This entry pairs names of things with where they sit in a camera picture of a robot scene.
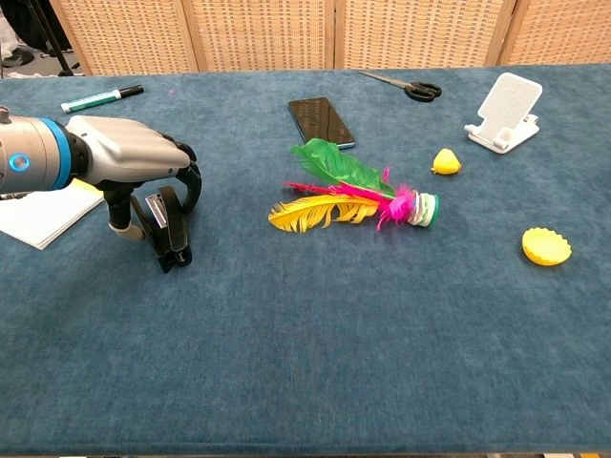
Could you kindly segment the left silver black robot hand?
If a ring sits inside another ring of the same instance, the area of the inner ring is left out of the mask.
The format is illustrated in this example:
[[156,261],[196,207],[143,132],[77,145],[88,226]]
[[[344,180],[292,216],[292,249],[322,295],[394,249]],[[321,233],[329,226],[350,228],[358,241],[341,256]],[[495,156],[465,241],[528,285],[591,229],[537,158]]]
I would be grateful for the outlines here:
[[194,209],[202,179],[189,145],[128,118],[74,115],[66,130],[78,159],[75,177],[103,193],[109,227],[120,237],[144,239],[131,222],[131,195],[145,182],[176,177],[187,187],[183,211]]

